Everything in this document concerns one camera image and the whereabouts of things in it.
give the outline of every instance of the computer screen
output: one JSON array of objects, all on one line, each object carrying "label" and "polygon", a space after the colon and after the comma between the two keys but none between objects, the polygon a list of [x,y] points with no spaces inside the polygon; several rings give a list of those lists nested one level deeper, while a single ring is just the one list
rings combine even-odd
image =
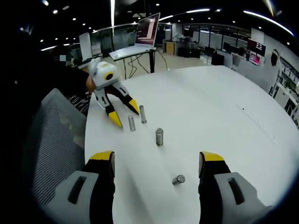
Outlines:
[{"label": "computer screen", "polygon": [[261,58],[257,55],[250,54],[249,61],[252,62],[253,64],[259,65],[260,64]]},{"label": "computer screen", "polygon": [[265,57],[266,45],[252,39],[248,39],[247,49]]},{"label": "computer screen", "polygon": [[223,43],[223,49],[226,50],[227,52],[231,53],[230,44],[229,43],[224,42]]},{"label": "computer screen", "polygon": [[157,13],[138,22],[135,43],[155,45],[159,18],[160,13]]}]

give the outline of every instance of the metal spring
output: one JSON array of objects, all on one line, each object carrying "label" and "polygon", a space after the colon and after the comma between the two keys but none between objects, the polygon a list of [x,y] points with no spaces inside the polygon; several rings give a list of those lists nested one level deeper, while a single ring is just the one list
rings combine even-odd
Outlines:
[{"label": "metal spring", "polygon": [[156,144],[158,146],[162,146],[163,145],[163,129],[162,128],[158,128],[156,130]]},{"label": "metal spring", "polygon": [[129,115],[128,116],[128,120],[129,120],[129,125],[130,125],[130,130],[133,132],[133,131],[136,131],[136,127],[135,127],[135,122],[134,122],[134,118],[132,115]]},{"label": "metal spring", "polygon": [[140,110],[140,116],[141,116],[141,123],[145,124],[147,122],[147,120],[145,118],[144,106],[140,105],[139,110]]}]

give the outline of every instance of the metal cylinder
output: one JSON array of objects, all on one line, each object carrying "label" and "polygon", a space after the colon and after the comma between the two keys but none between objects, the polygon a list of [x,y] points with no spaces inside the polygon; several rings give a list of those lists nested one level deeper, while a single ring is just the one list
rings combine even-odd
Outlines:
[{"label": "metal cylinder", "polygon": [[158,128],[156,130],[156,143],[158,146],[162,146],[163,145],[163,129],[162,128]]},{"label": "metal cylinder", "polygon": [[184,183],[185,182],[185,176],[184,175],[178,175],[176,178],[174,178],[172,180],[172,184],[173,185],[178,185],[180,183]]},{"label": "metal cylinder", "polygon": [[134,118],[132,115],[129,115],[128,116],[128,120],[129,120],[129,125],[130,125],[130,130],[133,132],[133,131],[136,131],[136,127],[135,127],[135,122],[134,122]]},{"label": "metal cylinder", "polygon": [[147,122],[147,120],[145,118],[144,106],[140,105],[139,110],[140,110],[140,116],[141,116],[141,123],[145,124]]}]

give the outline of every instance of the table leg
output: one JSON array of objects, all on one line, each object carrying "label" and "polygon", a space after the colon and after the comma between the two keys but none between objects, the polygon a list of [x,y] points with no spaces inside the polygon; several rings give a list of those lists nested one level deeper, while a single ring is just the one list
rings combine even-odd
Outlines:
[{"label": "table leg", "polygon": [[154,51],[149,52],[149,65],[150,65],[150,72],[155,72],[155,63],[154,63]]}]

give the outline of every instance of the yellow tip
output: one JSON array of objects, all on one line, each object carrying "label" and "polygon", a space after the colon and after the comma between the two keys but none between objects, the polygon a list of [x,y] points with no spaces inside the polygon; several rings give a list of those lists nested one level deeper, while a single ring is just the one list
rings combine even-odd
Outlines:
[{"label": "yellow tip", "polygon": [[201,152],[204,157],[205,161],[223,161],[224,159],[216,153],[209,153],[209,152]]},{"label": "yellow tip", "polygon": [[109,160],[110,154],[113,151],[106,151],[102,153],[94,154],[92,157],[90,157],[90,160]]},{"label": "yellow tip", "polygon": [[132,99],[132,100],[129,102],[129,104],[131,104],[131,105],[134,107],[134,109],[138,112],[138,114],[140,114],[140,112],[139,112],[139,108],[138,108],[137,103],[136,103],[136,101],[135,101],[134,99]]},{"label": "yellow tip", "polygon": [[119,127],[122,127],[121,120],[115,111],[109,113],[109,118]]}]

